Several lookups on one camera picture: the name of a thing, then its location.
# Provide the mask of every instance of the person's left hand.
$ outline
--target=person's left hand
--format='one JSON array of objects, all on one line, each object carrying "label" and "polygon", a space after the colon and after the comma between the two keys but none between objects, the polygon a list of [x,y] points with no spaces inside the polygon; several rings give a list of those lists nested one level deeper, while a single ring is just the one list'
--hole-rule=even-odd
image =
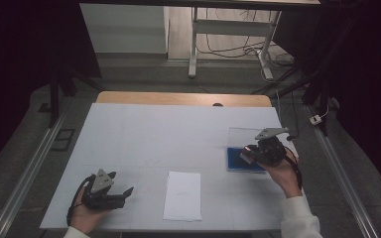
[{"label": "person's left hand", "polygon": [[82,204],[82,194],[84,193],[84,187],[79,192],[75,200],[75,208],[73,209],[72,219],[70,226],[76,230],[88,234],[90,233],[98,222],[109,213],[111,210],[90,210],[84,204]]}]

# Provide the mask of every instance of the table leg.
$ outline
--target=table leg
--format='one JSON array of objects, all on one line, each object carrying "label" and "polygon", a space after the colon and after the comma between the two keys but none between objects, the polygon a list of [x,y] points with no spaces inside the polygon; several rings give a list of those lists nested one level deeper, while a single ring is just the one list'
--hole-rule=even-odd
[{"label": "table leg", "polygon": [[196,29],[197,29],[197,8],[193,8],[193,20],[191,23],[191,47],[190,47],[190,78],[196,77]]},{"label": "table leg", "polygon": [[269,46],[271,44],[272,37],[274,36],[275,28],[277,27],[277,23],[278,23],[278,19],[280,18],[280,14],[281,14],[281,12],[275,12],[275,16],[272,19],[272,22],[269,26],[268,34],[265,37],[265,43],[264,43],[264,46],[262,47],[262,51],[257,51],[259,61],[261,62],[262,71],[265,75],[265,79],[267,79],[267,80],[274,78],[272,75],[271,69],[268,66],[266,55],[267,55]]}]

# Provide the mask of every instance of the white plug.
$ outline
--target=white plug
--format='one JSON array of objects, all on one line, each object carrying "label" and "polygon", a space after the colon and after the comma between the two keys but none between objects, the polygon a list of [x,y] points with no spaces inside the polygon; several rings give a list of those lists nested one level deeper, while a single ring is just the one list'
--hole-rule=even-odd
[{"label": "white plug", "polygon": [[320,117],[318,116],[318,115],[316,115],[316,116],[314,116],[314,117],[311,117],[311,123],[313,124],[313,125],[317,125],[317,124],[319,124],[321,122],[321,119],[320,119]]}]

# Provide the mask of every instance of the sheet of paper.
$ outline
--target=sheet of paper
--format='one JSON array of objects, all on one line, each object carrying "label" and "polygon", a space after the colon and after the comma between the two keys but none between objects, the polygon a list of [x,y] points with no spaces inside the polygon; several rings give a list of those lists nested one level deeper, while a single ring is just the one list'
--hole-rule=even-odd
[{"label": "sheet of paper", "polygon": [[200,214],[200,174],[169,172],[163,219],[202,220]]}]

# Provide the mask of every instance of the white sleeve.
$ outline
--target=white sleeve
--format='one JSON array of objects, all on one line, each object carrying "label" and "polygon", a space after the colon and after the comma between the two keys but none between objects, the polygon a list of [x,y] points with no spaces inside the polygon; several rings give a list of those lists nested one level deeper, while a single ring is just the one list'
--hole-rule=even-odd
[{"label": "white sleeve", "polygon": [[67,232],[63,238],[89,238],[89,237],[87,235],[85,235],[84,233],[82,233],[82,232],[80,232],[80,231],[78,231],[75,228],[70,226],[67,229]]},{"label": "white sleeve", "polygon": [[313,216],[303,196],[288,198],[281,202],[284,220],[281,222],[283,238],[321,237],[319,220]]}]

